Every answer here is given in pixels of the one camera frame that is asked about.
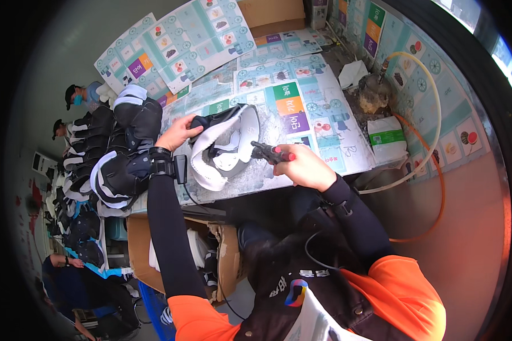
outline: orange label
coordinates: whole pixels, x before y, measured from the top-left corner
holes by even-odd
[[[343,14],[347,14],[347,1],[340,0],[339,6],[340,6],[340,11],[342,11]]]
[[[266,37],[257,37],[257,38],[254,38],[254,42],[256,43],[256,46],[260,46],[260,45],[267,44],[267,39],[266,39]]]
[[[368,33],[369,37],[372,38],[375,42],[378,42],[380,32],[381,28],[377,26],[375,22],[368,19],[368,24],[366,24],[366,33]]]
[[[304,111],[304,105],[301,102],[301,98],[299,96],[283,98],[275,101],[275,103],[277,104],[277,109],[279,110],[280,116]]]
[[[140,63],[144,66],[146,70],[150,70],[153,66],[152,61],[148,58],[148,55],[143,53],[142,56],[139,57]]]

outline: green label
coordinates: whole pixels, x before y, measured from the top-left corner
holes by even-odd
[[[388,132],[371,134],[369,136],[369,141],[372,146],[389,144],[391,142],[396,141],[405,141],[404,134],[402,133],[402,129],[399,130],[389,130]]]
[[[218,103],[211,104],[208,107],[208,114],[221,113],[222,111],[229,109],[229,99],[224,99]]]
[[[377,26],[381,27],[383,24],[383,18],[385,17],[385,10],[373,2],[369,3],[368,18],[375,22]]]
[[[274,86],[273,93],[275,94],[275,100],[300,96],[296,83],[286,83]]]
[[[186,86],[184,89],[178,91],[178,93],[176,94],[176,99],[184,97],[185,95],[188,94],[188,92],[189,92],[189,85]]]

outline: black apron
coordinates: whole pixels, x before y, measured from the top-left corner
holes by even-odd
[[[375,315],[370,302],[339,271],[319,265],[307,256],[305,243],[313,233],[290,235],[260,251],[248,275],[256,293],[254,308],[234,340],[284,340],[301,310],[299,302],[294,302],[301,292],[301,287],[293,283],[297,279],[307,282],[317,300],[342,328],[350,328],[372,340],[412,340]],[[351,271],[363,271],[343,235],[316,235],[311,239],[310,253],[324,264],[339,263]]]

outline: blue crate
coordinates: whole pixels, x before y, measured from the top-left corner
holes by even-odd
[[[148,311],[148,316],[159,339],[161,341],[174,340],[176,334],[175,326],[173,324],[164,325],[161,323],[160,317],[165,309],[165,304],[157,298],[155,290],[141,281],[139,281],[139,291],[143,298],[144,307]]]

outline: worker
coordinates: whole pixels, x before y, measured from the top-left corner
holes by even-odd
[[[177,120],[157,140],[156,146],[162,149],[150,155],[154,162],[168,160],[167,151],[173,152],[202,131],[201,126],[189,129],[193,117]],[[336,323],[342,333],[351,335],[348,339],[441,340],[445,309],[415,259],[396,254],[356,190],[309,148],[279,147],[295,154],[295,160],[275,165],[273,174],[285,174],[297,186],[292,204],[305,210],[295,217],[304,227],[297,225],[296,233],[281,241],[256,223],[238,228],[243,266],[248,264],[248,281],[256,295],[251,315],[237,326],[207,300],[173,178],[164,172],[151,175],[148,219],[176,339],[284,340],[292,334],[288,339],[347,339],[331,327],[323,331],[328,335],[318,338],[296,334],[300,330],[292,329],[307,301],[313,305],[308,303],[304,314],[311,314],[310,306],[322,309],[312,321]],[[334,219],[319,214],[321,201],[330,206]]]
[[[128,289],[97,275],[80,259],[51,254],[42,264],[42,274],[46,303],[50,300],[90,340],[97,338],[83,326],[73,309],[97,309],[111,305],[118,310],[130,331],[138,328],[139,320]]]
[[[102,84],[99,82],[93,82],[88,87],[82,87],[72,84],[67,88],[64,93],[64,100],[67,102],[67,110],[70,110],[70,106],[84,104],[90,113],[93,113],[96,108],[101,105],[106,105],[100,101],[100,96],[96,93],[96,89]]]
[[[63,123],[63,120],[57,119],[55,121],[55,124],[53,125],[53,137],[52,139],[55,140],[55,137],[59,136],[60,138],[64,138],[64,151],[63,156],[66,155],[68,152],[68,149],[70,149],[70,137],[72,136],[72,122]]]

